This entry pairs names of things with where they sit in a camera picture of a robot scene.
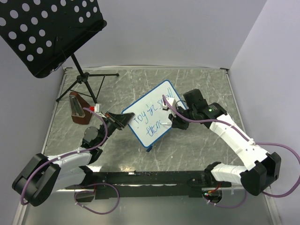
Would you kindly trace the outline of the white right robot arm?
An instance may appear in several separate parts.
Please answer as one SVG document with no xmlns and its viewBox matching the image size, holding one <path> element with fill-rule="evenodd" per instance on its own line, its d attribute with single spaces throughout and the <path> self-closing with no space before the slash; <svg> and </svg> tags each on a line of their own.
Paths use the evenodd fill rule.
<svg viewBox="0 0 300 225">
<path fill-rule="evenodd" d="M 227 111 L 218 103 L 208 104 L 199 89 L 184 94 L 187 109 L 171 97 L 163 97 L 163 109 L 173 128 L 186 130 L 190 123 L 203 124 L 218 135 L 243 162 L 242 166 L 221 162 L 206 168 L 205 183 L 214 187 L 225 181 L 240 184 L 251 195 L 258 196 L 279 177 L 281 157 L 269 153 L 242 131 Z"/>
</svg>

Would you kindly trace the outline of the blue framed whiteboard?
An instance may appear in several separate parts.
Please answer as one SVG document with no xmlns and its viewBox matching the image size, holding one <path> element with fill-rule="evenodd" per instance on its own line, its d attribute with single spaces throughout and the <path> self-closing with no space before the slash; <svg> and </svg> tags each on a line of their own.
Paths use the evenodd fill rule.
<svg viewBox="0 0 300 225">
<path fill-rule="evenodd" d="M 163 95 L 176 99 L 178 106 L 186 109 L 172 83 L 164 80 L 121 112 L 135 114 L 128 125 L 146 149 L 149 149 L 172 126 L 160 124 L 160 122 L 171 122 L 168 119 L 170 112 L 162 108 Z"/>
</svg>

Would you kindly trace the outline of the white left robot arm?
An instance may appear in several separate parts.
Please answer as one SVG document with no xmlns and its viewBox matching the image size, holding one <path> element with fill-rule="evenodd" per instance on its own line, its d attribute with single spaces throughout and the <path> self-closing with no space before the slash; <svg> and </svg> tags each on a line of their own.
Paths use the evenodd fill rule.
<svg viewBox="0 0 300 225">
<path fill-rule="evenodd" d="M 115 130 L 122 130 L 134 117 L 134 113 L 114 114 L 107 112 L 99 128 L 88 127 L 84 131 L 82 144 L 64 154 L 34 155 L 13 181 L 12 189 L 20 194 L 21 205 L 39 206 L 55 191 L 73 185 L 88 188 L 93 182 L 88 165 L 98 160 L 100 148 Z"/>
</svg>

